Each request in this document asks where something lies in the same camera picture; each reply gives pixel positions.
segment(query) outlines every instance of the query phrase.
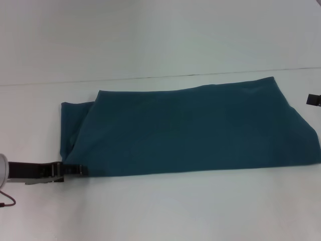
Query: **teal cloth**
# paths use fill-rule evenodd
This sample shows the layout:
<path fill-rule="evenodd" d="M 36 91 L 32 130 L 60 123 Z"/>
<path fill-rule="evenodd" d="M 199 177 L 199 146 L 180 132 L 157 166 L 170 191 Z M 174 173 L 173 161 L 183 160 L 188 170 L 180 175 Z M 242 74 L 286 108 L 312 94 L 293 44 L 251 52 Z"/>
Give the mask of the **teal cloth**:
<path fill-rule="evenodd" d="M 62 103 L 61 156 L 90 176 L 320 163 L 314 129 L 273 77 Z"/>

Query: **white surface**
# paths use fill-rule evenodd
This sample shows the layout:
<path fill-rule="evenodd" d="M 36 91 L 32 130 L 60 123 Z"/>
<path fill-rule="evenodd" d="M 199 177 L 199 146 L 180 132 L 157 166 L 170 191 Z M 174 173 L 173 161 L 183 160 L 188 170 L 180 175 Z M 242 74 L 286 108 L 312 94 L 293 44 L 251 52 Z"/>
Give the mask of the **white surface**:
<path fill-rule="evenodd" d="M 94 100 L 98 90 L 174 90 L 274 76 L 321 135 L 321 69 L 0 87 L 0 152 L 9 161 L 59 160 L 61 102 Z M 321 166 L 87 178 L 4 191 L 2 241 L 321 240 Z"/>
<path fill-rule="evenodd" d="M 0 84 L 321 67 L 315 0 L 0 0 Z"/>

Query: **cable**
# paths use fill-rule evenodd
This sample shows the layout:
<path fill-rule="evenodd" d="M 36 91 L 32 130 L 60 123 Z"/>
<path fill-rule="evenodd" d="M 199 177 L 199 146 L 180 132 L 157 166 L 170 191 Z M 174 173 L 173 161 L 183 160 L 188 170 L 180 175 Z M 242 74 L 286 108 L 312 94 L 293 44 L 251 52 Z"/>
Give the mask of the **cable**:
<path fill-rule="evenodd" d="M 12 200 L 12 204 L 4 204 L 3 202 L 0 203 L 0 207 L 11 207 L 11 206 L 15 206 L 16 204 L 16 201 L 13 197 L 9 196 L 8 194 L 5 194 L 4 192 L 0 191 L 0 193 L 3 195 L 3 196 L 6 196 L 7 198 L 11 199 Z"/>

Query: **round white object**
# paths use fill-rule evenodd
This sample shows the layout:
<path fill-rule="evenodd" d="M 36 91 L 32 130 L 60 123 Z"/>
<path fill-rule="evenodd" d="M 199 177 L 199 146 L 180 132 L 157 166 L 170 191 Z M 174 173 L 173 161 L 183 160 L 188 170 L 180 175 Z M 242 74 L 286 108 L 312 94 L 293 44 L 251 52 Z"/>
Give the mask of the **round white object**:
<path fill-rule="evenodd" d="M 4 187 L 9 175 L 9 163 L 5 155 L 0 154 L 0 190 Z"/>

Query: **teal towel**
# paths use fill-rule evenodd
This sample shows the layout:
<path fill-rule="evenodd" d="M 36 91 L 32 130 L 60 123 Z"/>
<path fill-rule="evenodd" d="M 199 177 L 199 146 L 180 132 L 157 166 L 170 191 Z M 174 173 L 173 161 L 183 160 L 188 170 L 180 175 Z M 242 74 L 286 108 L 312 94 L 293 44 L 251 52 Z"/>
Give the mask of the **teal towel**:
<path fill-rule="evenodd" d="M 273 77 L 62 103 L 61 156 L 90 176 L 320 163 L 314 129 Z"/>

